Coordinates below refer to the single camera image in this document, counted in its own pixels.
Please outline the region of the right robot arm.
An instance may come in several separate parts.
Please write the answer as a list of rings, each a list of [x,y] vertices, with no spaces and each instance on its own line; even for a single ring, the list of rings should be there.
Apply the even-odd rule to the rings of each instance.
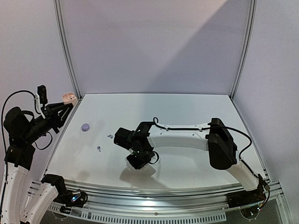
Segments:
[[[120,127],[114,135],[114,144],[129,151],[127,161],[142,169],[158,156],[156,148],[194,148],[208,152],[210,166],[230,173],[244,188],[242,200],[252,203],[260,195],[259,189],[270,190],[262,176],[242,158],[242,153],[252,145],[244,132],[224,125],[220,118],[193,126],[171,126],[152,121],[141,122],[135,130]]]

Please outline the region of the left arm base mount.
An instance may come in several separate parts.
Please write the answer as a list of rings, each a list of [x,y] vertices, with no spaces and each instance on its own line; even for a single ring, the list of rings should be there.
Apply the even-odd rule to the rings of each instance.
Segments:
[[[65,207],[78,207],[83,208],[83,206],[88,201],[88,194],[83,190],[69,191],[65,194],[58,195],[53,202],[63,204]]]

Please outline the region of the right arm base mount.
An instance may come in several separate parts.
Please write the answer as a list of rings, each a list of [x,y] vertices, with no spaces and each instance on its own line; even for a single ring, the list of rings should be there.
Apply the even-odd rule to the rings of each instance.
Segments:
[[[262,202],[259,207],[261,208],[269,200],[270,186],[265,187],[259,186],[257,189],[252,191],[237,191],[228,193],[226,200],[229,208],[242,207],[245,205],[257,204]]]

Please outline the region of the pink-white earbud charging case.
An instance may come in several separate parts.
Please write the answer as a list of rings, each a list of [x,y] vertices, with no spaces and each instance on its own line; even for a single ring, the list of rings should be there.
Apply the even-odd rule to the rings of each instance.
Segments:
[[[78,99],[73,92],[68,92],[62,95],[63,104],[72,104],[73,106],[76,105]]]

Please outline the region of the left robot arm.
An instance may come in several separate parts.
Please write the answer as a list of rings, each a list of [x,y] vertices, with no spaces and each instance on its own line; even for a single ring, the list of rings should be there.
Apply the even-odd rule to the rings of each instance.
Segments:
[[[49,130],[55,133],[65,124],[73,104],[54,103],[42,108],[40,116],[13,107],[5,115],[3,127],[9,136],[5,153],[5,171],[0,192],[0,222],[2,224],[38,224],[54,199],[64,203],[69,199],[64,179],[46,175],[29,204],[21,209],[21,195],[35,153],[33,144]]]

